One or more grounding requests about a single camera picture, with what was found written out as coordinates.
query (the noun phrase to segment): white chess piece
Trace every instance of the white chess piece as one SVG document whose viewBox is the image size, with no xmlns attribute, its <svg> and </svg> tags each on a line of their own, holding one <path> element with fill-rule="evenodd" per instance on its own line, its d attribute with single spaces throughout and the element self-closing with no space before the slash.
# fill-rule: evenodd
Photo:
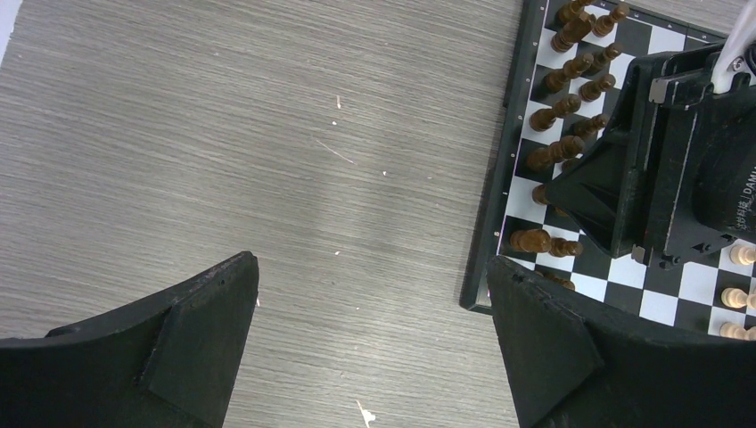
<svg viewBox="0 0 756 428">
<path fill-rule="evenodd" d="M 745 245 L 736 245 L 730 250 L 730 259 L 736 265 L 752 265 L 756 262 L 756 249 Z"/>
<path fill-rule="evenodd" d="M 748 333 L 740 325 L 725 323 L 719 329 L 719 335 L 729 339 L 738 339 L 744 341 Z"/>
<path fill-rule="evenodd" d="M 739 288 L 727 288 L 722 292 L 722 303 L 728 308 L 740 309 L 748 304 L 748 294 Z"/>
</svg>

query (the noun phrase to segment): wood grain surface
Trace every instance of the wood grain surface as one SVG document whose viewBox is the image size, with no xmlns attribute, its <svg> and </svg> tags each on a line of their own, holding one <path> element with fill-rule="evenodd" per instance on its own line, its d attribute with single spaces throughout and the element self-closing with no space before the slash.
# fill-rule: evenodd
<svg viewBox="0 0 756 428">
<path fill-rule="evenodd" d="M 726 31 L 745 1 L 636 3 Z M 521 7 L 26 0 L 0 69 L 0 336 L 251 250 L 226 426 L 360 427 L 356 399 L 373 428 L 516 426 L 491 320 L 457 299 Z"/>
</svg>

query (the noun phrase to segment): white mark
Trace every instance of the white mark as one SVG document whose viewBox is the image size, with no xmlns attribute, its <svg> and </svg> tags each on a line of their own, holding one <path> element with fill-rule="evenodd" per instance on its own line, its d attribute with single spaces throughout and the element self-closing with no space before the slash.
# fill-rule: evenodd
<svg viewBox="0 0 756 428">
<path fill-rule="evenodd" d="M 352 165 L 357 165 L 357 164 L 356 164 L 356 163 L 355 163 L 355 162 L 354 162 L 353 160 L 351 160 L 351 159 L 349 159 L 349 158 L 347 158 L 347 157 L 345 157 L 345 156 L 342 156 L 342 155 L 340 155 L 340 154 L 339 154 L 338 152 L 336 152 L 336 151 L 335 151 L 334 149 L 332 149 L 331 147 L 328 147 L 327 145 L 325 145 L 325 144 L 321 143 L 321 142 L 320 142 L 320 140 L 318 140 L 317 138 L 315 139 L 315 141 L 317 141 L 317 143 L 318 143 L 318 144 L 320 144 L 320 145 L 322 145 L 323 147 L 325 147 L 325 148 L 326 148 L 326 149 L 328 150 L 328 152 L 331 152 L 331 153 L 335 154 L 336 156 L 338 156 L 338 157 L 340 157 L 340 158 L 344 159 L 345 161 L 347 161 L 347 162 L 351 163 Z"/>
<path fill-rule="evenodd" d="M 367 428 L 370 428 L 370 423 L 375 420 L 375 415 L 370 413 L 368 410 L 365 410 L 362 408 L 362 405 L 359 404 L 359 400 L 355 400 L 357 402 L 357 406 L 359 407 L 359 413 L 362 414 L 362 418 L 365 420 L 365 426 Z"/>
</svg>

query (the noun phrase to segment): wooden chess piece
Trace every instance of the wooden chess piece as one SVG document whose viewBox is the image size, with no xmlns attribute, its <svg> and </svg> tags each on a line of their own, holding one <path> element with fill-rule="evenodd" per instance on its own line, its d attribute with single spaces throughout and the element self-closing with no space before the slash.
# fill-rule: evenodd
<svg viewBox="0 0 756 428">
<path fill-rule="evenodd" d="M 596 16 L 587 12 L 580 12 L 570 22 L 562 27 L 553 37 L 551 37 L 551 47 L 556 52 L 564 53 L 578 43 L 583 37 L 587 36 L 596 23 Z"/>
<path fill-rule="evenodd" d="M 538 185 L 533 189 L 533 201 L 539 205 L 548 205 L 546 200 L 546 185 Z"/>
<path fill-rule="evenodd" d="M 518 230 L 512 234 L 509 243 L 515 251 L 549 252 L 551 236 L 543 229 Z"/>
<path fill-rule="evenodd" d="M 719 328 L 719 335 L 729 339 L 745 340 L 746 331 L 740 325 L 725 323 Z"/>
<path fill-rule="evenodd" d="M 593 64 L 593 55 L 584 53 L 576 58 L 568 60 L 559 70 L 554 70 L 546 75 L 544 83 L 553 94 L 564 89 L 570 80 L 579 78 Z"/>
<path fill-rule="evenodd" d="M 556 118 L 564 118 L 580 110 L 582 101 L 575 94 L 565 96 L 550 109 L 541 109 L 530 116 L 530 127 L 534 131 L 543 132 L 550 129 L 556 122 Z"/>
<path fill-rule="evenodd" d="M 617 78 L 611 74 L 604 74 L 602 77 L 588 82 L 580 87 L 579 94 L 583 101 L 592 103 L 601 98 L 601 94 L 613 88 L 617 83 Z"/>
<path fill-rule="evenodd" d="M 579 256 L 583 253 L 583 244 L 564 238 L 552 238 L 551 251 L 548 253 L 554 257 Z"/>
<path fill-rule="evenodd" d="M 546 272 L 545 274 L 543 274 L 543 277 L 546 278 L 546 279 L 550 279 L 550 280 L 554 281 L 555 283 L 561 285 L 562 287 L 566 288 L 567 290 L 575 291 L 575 283 L 573 281 L 570 281 L 570 280 L 567 280 L 567 279 L 564 279 L 564 278 L 560 278 L 559 276 L 556 276 L 556 275 L 554 275 L 554 274 L 552 274 L 550 272 Z"/>
<path fill-rule="evenodd" d="M 736 265 L 752 265 L 756 261 L 756 250 L 745 245 L 734 245 L 730 250 L 730 259 Z"/>
<path fill-rule="evenodd" d="M 591 119 L 585 119 L 575 124 L 573 129 L 575 136 L 580 138 L 588 138 L 598 133 L 600 129 L 606 128 L 609 124 L 609 116 L 605 114 L 599 114 Z"/>
<path fill-rule="evenodd" d="M 567 169 L 570 169 L 574 167 L 578 162 L 580 162 L 580 159 L 568 159 L 562 164 L 562 172 L 566 171 Z"/>
<path fill-rule="evenodd" d="M 599 53 L 593 55 L 593 64 L 588 69 L 588 75 L 594 75 L 606 67 L 606 64 L 622 54 L 622 44 L 614 42 Z"/>
<path fill-rule="evenodd" d="M 746 306 L 749 309 L 756 309 L 756 294 L 749 296 L 747 292 L 739 288 L 726 288 L 722 292 L 722 303 L 732 309 L 740 309 Z"/>
<path fill-rule="evenodd" d="M 559 8 L 556 18 L 562 24 L 566 24 L 577 18 L 581 12 L 586 10 L 586 6 L 590 6 L 594 1 L 595 0 L 573 0 Z"/>
<path fill-rule="evenodd" d="M 583 153 L 586 146 L 578 136 L 564 136 L 561 140 L 551 143 L 548 147 L 541 147 L 528 155 L 525 164 L 533 172 L 541 172 L 567 159 Z"/>
<path fill-rule="evenodd" d="M 612 32 L 614 26 L 630 15 L 630 6 L 626 3 L 620 3 L 608 15 L 604 15 L 596 20 L 596 26 L 593 28 L 593 34 L 597 37 L 604 37 Z"/>
</svg>

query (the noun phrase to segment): chessboard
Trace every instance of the chessboard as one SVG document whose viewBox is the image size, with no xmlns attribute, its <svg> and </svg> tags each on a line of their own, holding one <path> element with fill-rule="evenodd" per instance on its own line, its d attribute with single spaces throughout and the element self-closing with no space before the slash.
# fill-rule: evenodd
<svg viewBox="0 0 756 428">
<path fill-rule="evenodd" d="M 733 323 L 756 325 L 756 309 L 732 309 L 721 301 L 726 288 L 752 293 L 756 287 L 753 266 L 736 265 L 730 260 L 730 247 L 686 263 L 683 267 L 664 270 L 636 263 L 630 255 L 612 259 L 600 251 L 579 227 L 550 205 L 535 203 L 533 189 L 557 177 L 561 164 L 534 172 L 526 165 L 529 154 L 547 147 L 564 136 L 574 134 L 574 125 L 596 115 L 611 116 L 630 62 L 642 55 L 695 49 L 720 43 L 726 37 L 714 31 L 677 21 L 629 5 L 627 18 L 619 21 L 604 37 L 590 33 L 567 52 L 559 53 L 551 39 L 563 27 L 557 14 L 569 0 L 534 0 L 524 2 L 517 47 L 505 95 L 505 124 L 497 161 L 484 193 L 476 237 L 473 242 L 460 302 L 469 310 L 490 313 L 490 299 L 485 265 L 494 255 L 504 255 L 541 273 L 568 279 L 576 292 L 634 315 L 665 325 L 719 335 L 720 327 Z M 615 10 L 618 2 L 595 1 L 585 11 L 596 17 Z M 595 57 L 607 47 L 621 47 L 601 71 L 573 79 L 562 91 L 545 89 L 544 78 L 559 70 L 565 62 L 585 53 Z M 616 83 L 597 100 L 583 102 L 579 110 L 544 132 L 535 131 L 530 117 L 569 94 L 577 94 L 591 80 L 612 74 Z M 601 136 L 583 138 L 585 152 Z M 544 229 L 552 237 L 580 242 L 583 252 L 577 257 L 557 258 L 549 253 L 515 251 L 510 244 L 513 232 Z"/>
</svg>

